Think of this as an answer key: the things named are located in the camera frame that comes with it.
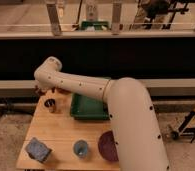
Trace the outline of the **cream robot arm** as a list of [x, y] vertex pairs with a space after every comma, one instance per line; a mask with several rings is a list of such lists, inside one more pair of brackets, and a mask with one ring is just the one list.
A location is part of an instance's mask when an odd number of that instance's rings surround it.
[[121, 171], [171, 171], [147, 88], [139, 80], [67, 74], [56, 57], [34, 72], [38, 87], [61, 88], [107, 104]]

